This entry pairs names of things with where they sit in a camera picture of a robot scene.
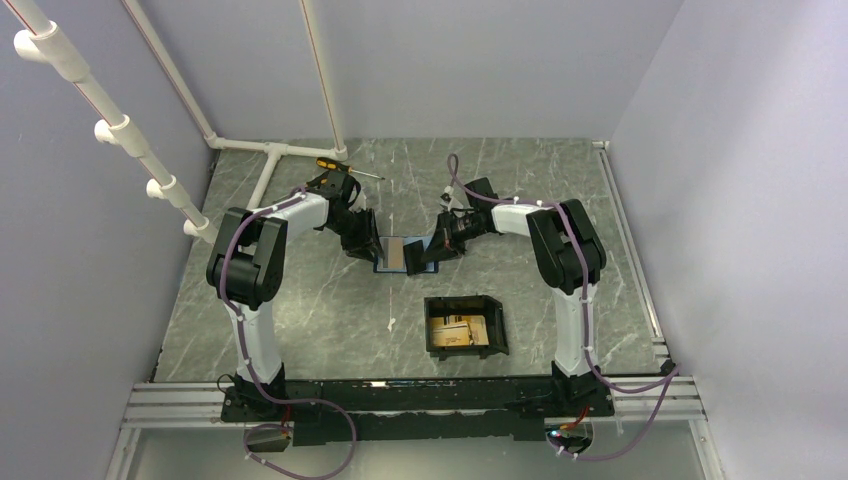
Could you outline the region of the blue leather card holder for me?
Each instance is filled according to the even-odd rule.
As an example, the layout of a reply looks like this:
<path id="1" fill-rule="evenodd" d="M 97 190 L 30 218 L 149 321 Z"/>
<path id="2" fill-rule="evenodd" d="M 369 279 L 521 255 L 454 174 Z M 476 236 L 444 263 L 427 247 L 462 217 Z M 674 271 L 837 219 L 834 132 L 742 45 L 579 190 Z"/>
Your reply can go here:
<path id="1" fill-rule="evenodd" d="M 382 255 L 373 262 L 377 274 L 436 274 L 438 262 L 422 264 L 424 250 L 429 246 L 428 236 L 381 236 Z"/>

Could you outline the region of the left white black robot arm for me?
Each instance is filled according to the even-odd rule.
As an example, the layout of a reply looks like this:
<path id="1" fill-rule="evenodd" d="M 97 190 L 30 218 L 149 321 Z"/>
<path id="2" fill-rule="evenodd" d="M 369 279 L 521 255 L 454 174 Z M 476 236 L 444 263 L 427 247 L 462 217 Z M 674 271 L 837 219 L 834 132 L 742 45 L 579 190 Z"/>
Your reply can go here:
<path id="1" fill-rule="evenodd" d="M 271 304 L 288 243 L 311 230 L 335 233 L 351 258 L 375 262 L 383 254 L 360 183 L 326 171 L 270 206 L 227 210 L 207 264 L 207 283 L 224 303 L 238 342 L 236 382 L 254 384 L 247 404 L 264 420 L 279 417 L 288 402 Z"/>

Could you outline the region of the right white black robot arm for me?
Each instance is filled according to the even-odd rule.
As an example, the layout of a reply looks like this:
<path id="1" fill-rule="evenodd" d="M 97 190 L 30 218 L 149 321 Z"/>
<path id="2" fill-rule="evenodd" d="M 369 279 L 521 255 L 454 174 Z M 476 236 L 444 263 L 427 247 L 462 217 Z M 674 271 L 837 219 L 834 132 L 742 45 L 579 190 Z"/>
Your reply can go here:
<path id="1" fill-rule="evenodd" d="M 412 255 L 417 265 L 463 256 L 466 243 L 486 234 L 513 234 L 530 239 L 537 269 L 551 289 L 556 318 L 553 363 L 565 379 L 551 388 L 557 411 L 574 415 L 585 407 L 590 391 L 583 381 L 601 382 L 595 352 L 593 300 L 606 250 L 584 204 L 500 198 L 488 178 L 462 186 L 465 208 L 448 208 L 437 217 L 429 245 Z"/>

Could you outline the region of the black plastic card tray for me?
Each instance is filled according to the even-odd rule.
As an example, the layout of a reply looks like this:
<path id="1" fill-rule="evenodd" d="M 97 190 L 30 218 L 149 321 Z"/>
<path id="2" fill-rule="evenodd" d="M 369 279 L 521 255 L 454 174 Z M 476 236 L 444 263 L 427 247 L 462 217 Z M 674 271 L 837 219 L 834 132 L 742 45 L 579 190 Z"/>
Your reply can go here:
<path id="1" fill-rule="evenodd" d="M 488 295 L 425 298 L 424 336 L 426 351 L 439 361 L 510 353 L 503 304 Z"/>

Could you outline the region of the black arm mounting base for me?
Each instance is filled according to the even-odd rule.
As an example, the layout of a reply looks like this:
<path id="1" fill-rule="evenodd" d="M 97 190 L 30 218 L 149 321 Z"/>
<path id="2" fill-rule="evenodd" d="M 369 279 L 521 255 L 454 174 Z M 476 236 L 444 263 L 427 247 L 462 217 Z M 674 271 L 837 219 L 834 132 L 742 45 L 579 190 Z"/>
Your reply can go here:
<path id="1" fill-rule="evenodd" d="M 273 423 L 297 446 L 330 442 L 509 437 L 535 441 L 558 419 L 608 418 L 615 407 L 601 383 L 558 374 L 446 379 L 288 380 L 286 404 L 251 382 L 228 386 L 226 424 Z"/>

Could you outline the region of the black credit card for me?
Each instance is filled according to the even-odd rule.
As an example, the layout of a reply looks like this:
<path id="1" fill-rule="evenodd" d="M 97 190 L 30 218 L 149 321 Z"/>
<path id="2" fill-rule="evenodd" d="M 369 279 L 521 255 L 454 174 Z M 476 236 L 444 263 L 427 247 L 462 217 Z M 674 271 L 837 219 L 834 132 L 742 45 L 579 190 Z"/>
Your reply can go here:
<path id="1" fill-rule="evenodd" d="M 403 259 L 407 276 L 415 276 L 427 271 L 427 263 L 423 260 L 425 247 L 422 240 L 403 245 Z"/>

